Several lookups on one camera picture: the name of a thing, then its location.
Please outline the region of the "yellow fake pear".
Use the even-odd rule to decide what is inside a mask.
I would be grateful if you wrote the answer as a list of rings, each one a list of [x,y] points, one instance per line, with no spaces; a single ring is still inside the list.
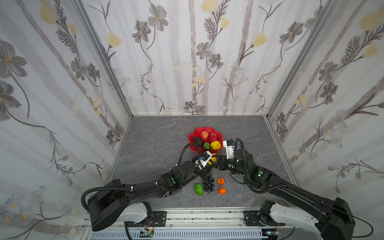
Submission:
[[[211,159],[209,160],[209,164],[210,165],[214,165],[217,161],[217,158],[216,157],[211,157]]]

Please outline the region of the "green fake lime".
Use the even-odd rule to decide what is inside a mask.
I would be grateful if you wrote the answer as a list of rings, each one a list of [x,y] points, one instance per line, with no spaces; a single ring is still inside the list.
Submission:
[[[201,184],[195,184],[194,190],[198,196],[202,196],[204,194],[204,188]]]

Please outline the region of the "yellow fake lemon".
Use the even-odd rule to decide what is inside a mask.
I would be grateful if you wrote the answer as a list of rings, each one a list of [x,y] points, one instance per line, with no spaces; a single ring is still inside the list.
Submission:
[[[220,141],[213,141],[210,143],[210,147],[213,151],[217,151],[221,149],[222,145]]]

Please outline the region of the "dark purple fake mangosteen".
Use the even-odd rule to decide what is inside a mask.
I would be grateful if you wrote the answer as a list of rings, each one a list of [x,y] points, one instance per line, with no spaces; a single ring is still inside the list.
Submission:
[[[209,150],[211,149],[211,144],[208,143],[208,142],[205,142],[205,143],[203,144],[203,146],[202,146],[202,149],[203,149],[204,151],[209,151]]]

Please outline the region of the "dark fake avocado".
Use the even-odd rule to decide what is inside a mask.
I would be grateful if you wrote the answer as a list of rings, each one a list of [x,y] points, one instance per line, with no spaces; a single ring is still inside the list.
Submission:
[[[204,145],[204,141],[200,137],[193,137],[193,143],[195,143],[198,147],[202,147]]]

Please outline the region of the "red crinkled fake fruit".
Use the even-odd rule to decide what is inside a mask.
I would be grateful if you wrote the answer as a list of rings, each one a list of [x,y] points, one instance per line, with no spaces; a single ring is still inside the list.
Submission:
[[[202,131],[202,132],[200,133],[200,138],[201,138],[204,142],[207,142],[207,141],[208,141],[209,136],[210,136],[210,134],[209,134],[206,130],[204,130],[204,131]]]

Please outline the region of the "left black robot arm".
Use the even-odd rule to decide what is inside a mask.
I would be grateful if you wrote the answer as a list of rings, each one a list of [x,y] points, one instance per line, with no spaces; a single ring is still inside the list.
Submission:
[[[208,176],[214,164],[212,160],[203,162],[202,158],[199,158],[195,162],[184,162],[152,182],[122,184],[121,180],[117,179],[104,187],[85,191],[81,196],[81,203],[90,215],[92,230],[97,232],[108,228],[133,204],[179,193],[196,178]]]

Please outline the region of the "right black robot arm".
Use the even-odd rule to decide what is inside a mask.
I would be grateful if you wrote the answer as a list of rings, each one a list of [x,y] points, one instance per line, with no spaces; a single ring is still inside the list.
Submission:
[[[289,209],[273,201],[265,201],[256,220],[262,226],[286,224],[306,229],[323,240],[351,240],[356,225],[348,203],[340,198],[330,200],[293,185],[266,168],[236,158],[218,156],[214,167],[242,175],[245,185],[256,194],[269,193],[295,205]]]

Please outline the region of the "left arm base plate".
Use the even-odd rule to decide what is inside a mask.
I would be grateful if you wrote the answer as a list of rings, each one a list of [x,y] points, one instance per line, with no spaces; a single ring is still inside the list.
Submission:
[[[163,228],[166,226],[167,211],[154,211],[148,227]]]

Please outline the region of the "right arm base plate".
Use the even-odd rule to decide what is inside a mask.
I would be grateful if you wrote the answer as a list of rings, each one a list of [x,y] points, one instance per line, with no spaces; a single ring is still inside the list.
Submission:
[[[278,227],[286,225],[276,222],[269,214],[260,213],[260,211],[243,211],[243,214],[244,224],[247,227]]]

